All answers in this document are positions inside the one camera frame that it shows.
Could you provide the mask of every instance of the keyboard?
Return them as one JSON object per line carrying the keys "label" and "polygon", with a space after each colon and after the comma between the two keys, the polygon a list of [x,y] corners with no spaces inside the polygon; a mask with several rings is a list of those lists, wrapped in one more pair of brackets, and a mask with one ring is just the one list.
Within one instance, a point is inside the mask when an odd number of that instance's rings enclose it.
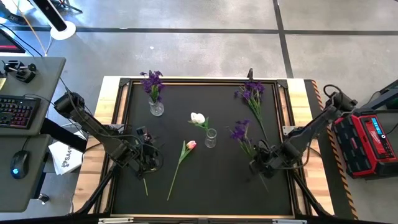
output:
{"label": "keyboard", "polygon": [[29,129],[40,98],[0,95],[0,128]]}

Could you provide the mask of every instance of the white rose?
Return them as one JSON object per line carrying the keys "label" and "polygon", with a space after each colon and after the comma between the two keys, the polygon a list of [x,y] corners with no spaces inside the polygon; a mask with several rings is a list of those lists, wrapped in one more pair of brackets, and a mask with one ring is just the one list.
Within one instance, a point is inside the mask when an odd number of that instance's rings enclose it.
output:
{"label": "white rose", "polygon": [[203,124],[206,118],[201,113],[191,113],[191,121],[195,124]]}

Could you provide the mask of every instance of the glass vase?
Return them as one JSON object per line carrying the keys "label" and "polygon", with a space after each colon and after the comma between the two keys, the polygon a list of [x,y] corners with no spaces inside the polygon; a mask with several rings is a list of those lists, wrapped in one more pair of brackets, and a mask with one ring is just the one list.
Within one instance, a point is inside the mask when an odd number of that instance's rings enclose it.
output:
{"label": "glass vase", "polygon": [[163,103],[156,101],[155,103],[152,101],[152,98],[149,98],[149,110],[154,116],[160,116],[164,112]]}
{"label": "glass vase", "polygon": [[209,128],[206,132],[205,145],[209,148],[216,146],[217,131],[214,128]]}

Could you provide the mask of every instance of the blue-lit computer mouse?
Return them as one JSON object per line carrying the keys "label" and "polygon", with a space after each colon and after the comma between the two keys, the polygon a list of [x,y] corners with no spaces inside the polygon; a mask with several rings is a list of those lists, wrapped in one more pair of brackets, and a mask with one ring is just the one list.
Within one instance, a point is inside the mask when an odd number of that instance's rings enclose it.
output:
{"label": "blue-lit computer mouse", "polygon": [[22,179],[29,171],[29,152],[21,150],[11,159],[11,175],[15,179]]}

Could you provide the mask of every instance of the white paper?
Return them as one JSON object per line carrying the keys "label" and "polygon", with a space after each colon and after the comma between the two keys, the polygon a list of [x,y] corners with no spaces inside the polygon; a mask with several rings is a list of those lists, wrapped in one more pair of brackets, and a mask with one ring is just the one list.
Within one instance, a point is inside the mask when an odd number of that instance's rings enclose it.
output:
{"label": "white paper", "polygon": [[[86,139],[79,131],[75,134]],[[67,174],[81,166],[82,152],[79,152],[62,142],[56,142],[50,145],[49,148],[54,163],[55,173],[57,175]]]}

